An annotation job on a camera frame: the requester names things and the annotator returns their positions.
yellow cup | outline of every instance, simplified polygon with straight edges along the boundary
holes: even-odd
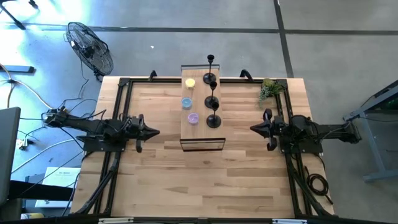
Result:
[[[185,81],[185,86],[189,89],[192,90],[195,87],[195,80],[192,78],[189,78]]]

concrete floor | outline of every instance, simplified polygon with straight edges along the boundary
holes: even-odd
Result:
[[[37,24],[35,30],[0,30],[0,62],[31,65],[34,75],[13,74],[35,89],[51,106],[77,96],[83,79],[80,61],[62,31],[41,31],[41,24],[65,25],[79,21],[89,26],[114,27],[213,27],[277,29],[272,0],[117,0],[39,1],[40,11],[26,2],[4,5],[22,22]],[[396,30],[398,3],[393,0],[280,0],[286,29]],[[9,22],[5,13],[0,22]],[[180,75],[181,64],[206,63],[214,54],[223,76],[237,76],[243,68],[255,77],[286,77],[279,34],[97,32],[108,43],[114,61],[111,75]],[[381,35],[287,35],[295,77],[305,80],[313,120],[340,123],[341,117],[359,107],[369,96],[398,77],[398,36]],[[90,81],[84,98],[97,98],[100,89],[92,71],[83,66]],[[6,105],[8,84],[0,86],[1,107]],[[69,102],[70,108],[77,102]],[[18,86],[11,106],[22,108],[22,117],[38,118],[46,111],[25,88]],[[92,101],[73,114],[90,113]],[[40,121],[21,121],[30,131]],[[47,146],[69,139],[57,129],[34,134],[40,139],[27,151],[16,151],[14,167]],[[371,184],[364,174],[376,170],[368,143],[357,145],[328,140],[323,143],[326,174],[336,214],[341,217],[396,222],[398,180]],[[79,153],[75,143],[55,147],[12,175],[23,180],[59,166]],[[76,158],[67,166],[80,165]]]

fan grill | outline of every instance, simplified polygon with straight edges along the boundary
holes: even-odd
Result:
[[[109,75],[113,61],[107,45],[95,33],[80,22],[70,22],[67,39],[77,56],[98,75]]]

purple cup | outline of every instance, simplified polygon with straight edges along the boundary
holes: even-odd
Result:
[[[197,124],[199,121],[199,115],[197,113],[190,113],[188,115],[188,122],[192,125]]]

butcher block tabletop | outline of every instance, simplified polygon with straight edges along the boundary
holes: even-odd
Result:
[[[96,112],[106,110],[104,119],[112,118],[120,78],[103,79]],[[311,116],[304,80],[287,78],[287,83],[293,114]],[[294,217],[284,155],[278,148],[267,151],[268,140],[249,129],[262,122],[265,108],[277,114],[275,98],[268,98],[261,109],[258,105],[260,84],[222,83],[217,88],[221,93],[226,138],[223,150],[183,152],[179,142],[181,83],[133,85],[129,115],[143,114],[146,125],[159,130],[160,134],[143,144],[142,153],[136,152],[134,141],[128,142],[121,156],[113,217]],[[282,106],[287,122],[284,100]],[[302,154],[302,157],[310,173],[325,176],[319,158],[312,154]],[[81,208],[97,187],[103,158],[103,152],[94,152],[83,161],[72,212]],[[104,190],[101,211],[108,189]],[[304,211],[300,190],[298,198]],[[333,213],[325,197],[316,198]]]

